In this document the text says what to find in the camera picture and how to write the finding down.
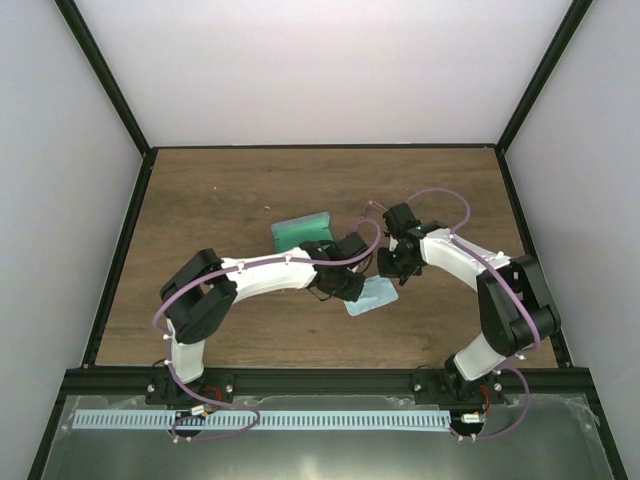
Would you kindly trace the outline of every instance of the white wall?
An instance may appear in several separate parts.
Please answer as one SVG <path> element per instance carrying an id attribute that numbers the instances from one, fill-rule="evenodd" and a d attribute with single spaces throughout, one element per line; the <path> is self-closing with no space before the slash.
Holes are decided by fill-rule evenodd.
<path id="1" fill-rule="evenodd" d="M 496 142 L 569 0 L 78 0 L 152 145 Z"/>
<path id="2" fill-rule="evenodd" d="M 140 156 L 54 2 L 0 2 L 0 477 L 77 367 Z"/>
<path id="3" fill-rule="evenodd" d="M 640 478 L 640 3 L 593 2 L 508 152 L 579 365 Z"/>

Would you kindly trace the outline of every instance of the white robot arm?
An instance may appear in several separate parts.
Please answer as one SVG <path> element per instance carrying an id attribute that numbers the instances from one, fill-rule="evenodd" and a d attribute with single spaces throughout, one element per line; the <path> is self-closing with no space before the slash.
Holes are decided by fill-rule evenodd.
<path id="1" fill-rule="evenodd" d="M 304 242 L 289 251 L 263 257 L 219 258 L 212 249 L 198 252 L 161 289 L 163 301 L 206 273 L 216 270 L 227 273 L 207 282 L 204 287 L 189 290 L 167 309 L 171 359 L 178 378 L 188 383 L 202 375 L 206 339 L 217 330 L 231 306 L 241 300 L 277 290 L 301 288 L 315 288 L 328 297 L 357 300 L 365 280 L 363 274 L 355 271 L 359 261 L 337 267 L 312 262 L 345 261 L 366 250 L 367 244 L 353 232 L 338 242 Z"/>
<path id="2" fill-rule="evenodd" d="M 422 224 L 406 203 L 383 214 L 390 241 L 378 250 L 378 269 L 384 277 L 399 278 L 400 285 L 425 266 L 439 267 L 478 293 L 482 333 L 445 363 L 452 392 L 491 373 L 507 358 L 533 343 L 531 329 L 521 318 L 513 301 L 493 275 L 469 250 L 496 270 L 516 293 L 532 317 L 540 338 L 560 328 L 559 315 L 536 259 L 525 255 L 513 259 L 494 253 L 457 237 L 439 222 Z"/>

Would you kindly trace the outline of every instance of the wooden floor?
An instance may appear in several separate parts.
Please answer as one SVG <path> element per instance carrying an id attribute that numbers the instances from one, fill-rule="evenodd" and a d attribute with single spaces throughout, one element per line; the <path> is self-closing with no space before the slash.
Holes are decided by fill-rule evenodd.
<path id="1" fill-rule="evenodd" d="M 367 200 L 390 206 L 429 186 L 453 188 L 469 200 L 463 237 L 522 253 L 491 149 L 161 150 L 97 363 L 149 365 L 165 356 L 166 343 L 151 327 L 158 292 L 196 251 L 212 247 L 235 258 L 273 253 L 272 223 L 324 211 L 339 237 Z M 456 198 L 442 193 L 414 205 L 423 221 L 453 225 L 464 214 Z M 479 333 L 476 294 L 454 277 L 428 268 L 398 290 L 398 301 L 356 317 L 342 301 L 321 303 L 306 290 L 249 298 L 208 340 L 205 365 L 441 366 Z M 522 365 L 555 366 L 549 342 Z"/>

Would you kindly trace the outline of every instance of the blue cloth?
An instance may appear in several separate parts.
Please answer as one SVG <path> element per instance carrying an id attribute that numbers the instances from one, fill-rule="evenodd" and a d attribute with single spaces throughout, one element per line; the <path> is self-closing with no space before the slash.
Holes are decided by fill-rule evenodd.
<path id="1" fill-rule="evenodd" d="M 388 278 L 379 275 L 369 277 L 364 281 L 364 287 L 358 300 L 344 302 L 347 312 L 352 317 L 368 312 L 374 308 L 382 307 L 398 299 L 398 292 Z"/>

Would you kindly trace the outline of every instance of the white perforated strip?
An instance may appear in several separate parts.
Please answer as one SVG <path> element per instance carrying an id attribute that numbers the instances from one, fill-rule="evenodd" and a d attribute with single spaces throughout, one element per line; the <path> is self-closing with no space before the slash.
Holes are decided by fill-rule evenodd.
<path id="1" fill-rule="evenodd" d="M 74 429 L 166 430 L 175 423 L 175 411 L 78 410 Z M 251 412 L 222 411 L 204 420 L 181 422 L 180 429 L 234 430 L 255 419 Z M 402 430 L 449 431 L 448 411 L 262 411 L 255 430 Z"/>

